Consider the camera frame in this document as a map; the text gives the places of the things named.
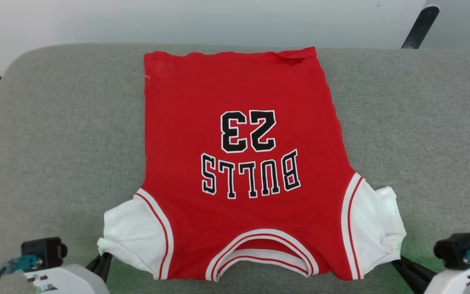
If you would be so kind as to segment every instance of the white wall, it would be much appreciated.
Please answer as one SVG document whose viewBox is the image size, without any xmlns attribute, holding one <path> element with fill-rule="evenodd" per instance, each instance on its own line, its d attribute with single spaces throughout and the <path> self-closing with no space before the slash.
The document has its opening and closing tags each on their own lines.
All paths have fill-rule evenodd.
<svg viewBox="0 0 470 294">
<path fill-rule="evenodd" d="M 0 75 L 78 42 L 400 48 L 425 0 L 0 0 Z"/>
<path fill-rule="evenodd" d="M 420 48 L 470 50 L 470 0 L 428 0 L 440 13 Z"/>
</svg>

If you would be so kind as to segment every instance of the printed number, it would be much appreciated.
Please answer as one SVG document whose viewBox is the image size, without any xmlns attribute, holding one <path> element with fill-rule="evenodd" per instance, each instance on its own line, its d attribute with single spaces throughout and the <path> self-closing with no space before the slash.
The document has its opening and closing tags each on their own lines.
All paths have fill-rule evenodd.
<svg viewBox="0 0 470 294">
<path fill-rule="evenodd" d="M 264 121 L 259 128 L 251 132 L 251 147 L 255 152 L 273 150 L 275 148 L 275 138 L 266 139 L 265 143 L 261 142 L 261 138 L 277 123 L 275 121 L 275 111 L 250 110 L 250 121 L 252 125 L 258 125 L 261 121 Z"/>
<path fill-rule="evenodd" d="M 246 115 L 240 111 L 224 112 L 220 116 L 220 131 L 222 132 L 222 149 L 226 153 L 240 153 L 248 149 L 248 140 L 237 139 L 237 143 L 232 144 L 231 138 L 239 136 L 239 127 L 231 127 L 231 122 L 237 122 L 237 125 L 246 124 Z"/>
<path fill-rule="evenodd" d="M 228 111 L 220 116 L 222 149 L 226 153 L 244 152 L 248 148 L 248 140 L 239 138 L 239 127 L 232 127 L 232 121 L 236 122 L 237 125 L 244 125 L 247 123 L 246 115 L 240 111 Z M 250 110 L 250 124 L 260 125 L 251 132 L 251 147 L 255 152 L 266 152 L 275 148 L 275 138 L 268 138 L 265 142 L 261 142 L 261 139 L 276 123 L 274 110 Z M 237 138 L 237 143 L 231 142 L 233 138 Z"/>
</svg>

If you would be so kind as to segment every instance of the basketball jersey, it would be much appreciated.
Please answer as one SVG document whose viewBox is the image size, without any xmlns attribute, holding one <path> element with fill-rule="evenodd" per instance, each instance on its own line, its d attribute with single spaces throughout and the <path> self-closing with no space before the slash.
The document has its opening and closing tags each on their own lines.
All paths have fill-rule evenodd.
<svg viewBox="0 0 470 294">
<path fill-rule="evenodd" d="M 400 258 L 396 195 L 350 166 L 314 48 L 145 55 L 146 178 L 101 253 L 155 279 L 238 261 L 360 279 Z"/>
</svg>

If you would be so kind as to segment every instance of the hem of jersey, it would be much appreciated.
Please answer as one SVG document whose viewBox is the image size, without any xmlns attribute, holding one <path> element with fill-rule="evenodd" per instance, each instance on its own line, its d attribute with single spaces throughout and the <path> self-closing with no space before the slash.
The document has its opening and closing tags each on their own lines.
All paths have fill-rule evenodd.
<svg viewBox="0 0 470 294">
<path fill-rule="evenodd" d="M 277 241 L 301 258 L 294 255 L 267 249 L 240 249 L 238 246 L 244 242 L 256 239 Z M 275 264 L 293 270 L 306 277 L 319 273 L 319 266 L 313 255 L 297 239 L 278 229 L 254 229 L 237 236 L 223 250 L 211 259 L 205 279 L 218 281 L 219 277 L 237 261 L 252 261 L 258 263 Z"/>
<path fill-rule="evenodd" d="M 344 203 L 342 204 L 342 213 L 341 213 L 341 229 L 342 237 L 344 241 L 344 248 L 346 250 L 347 261 L 349 263 L 349 268 L 351 270 L 351 277 L 356 279 L 363 279 L 364 276 L 360 274 L 360 269 L 358 268 L 357 255 L 355 252 L 355 246 L 353 244 L 353 235 L 351 234 L 351 204 L 353 198 L 357 192 L 360 182 L 362 182 L 362 177 L 355 173 L 349 181 L 347 186 L 346 193 L 344 195 Z"/>
<path fill-rule="evenodd" d="M 166 243 L 166 248 L 164 250 L 164 256 L 162 257 L 161 264 L 159 266 L 159 274 L 154 274 L 153 278 L 159 280 L 166 280 L 168 279 L 168 272 L 170 270 L 170 263 L 173 257 L 174 246 L 173 232 L 171 229 L 170 222 L 168 221 L 168 218 L 166 217 L 162 209 L 159 207 L 157 201 L 155 201 L 155 199 L 143 188 L 139 188 L 135 195 L 144 199 L 148 207 L 153 212 L 153 215 L 155 215 L 155 217 L 159 221 L 159 224 L 162 227 L 162 231 L 164 231 L 164 241 Z"/>
<path fill-rule="evenodd" d="M 238 52 L 219 52 L 215 54 L 203 54 L 198 52 L 192 52 L 187 54 L 186 56 L 177 56 L 173 54 L 169 54 L 167 52 L 162 51 L 155 51 L 151 53 L 145 54 L 145 61 L 149 62 L 150 58 L 189 58 L 189 56 L 205 56 L 208 58 L 229 58 L 232 60 L 250 60 L 250 61 L 268 61 L 268 60 L 276 60 L 277 58 L 284 58 L 284 59 L 304 59 L 304 58 L 313 58 L 317 57 L 317 49 L 315 47 L 307 47 L 304 49 L 296 49 L 296 50 L 285 50 L 281 52 L 259 52 L 259 53 L 238 53 Z M 146 72 L 146 78 L 149 78 L 149 73 Z"/>
</svg>

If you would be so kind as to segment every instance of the gray fabric surface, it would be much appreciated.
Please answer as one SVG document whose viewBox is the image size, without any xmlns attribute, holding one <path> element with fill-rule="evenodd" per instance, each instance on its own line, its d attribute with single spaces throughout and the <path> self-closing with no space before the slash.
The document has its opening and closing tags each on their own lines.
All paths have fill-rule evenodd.
<svg viewBox="0 0 470 294">
<path fill-rule="evenodd" d="M 0 83 L 0 263 L 47 236 L 67 244 L 67 264 L 97 255 L 104 212 L 144 179 L 143 53 L 280 49 L 62 45 L 21 56 Z M 397 193 L 403 255 L 442 270 L 434 242 L 470 232 L 470 52 L 318 52 L 352 166 Z M 154 281 L 115 261 L 108 285 L 114 294 L 410 293 L 390 265 L 342 282 L 240 262 L 212 283 Z M 0 294 L 30 290 L 20 274 L 0 284 Z"/>
</svg>

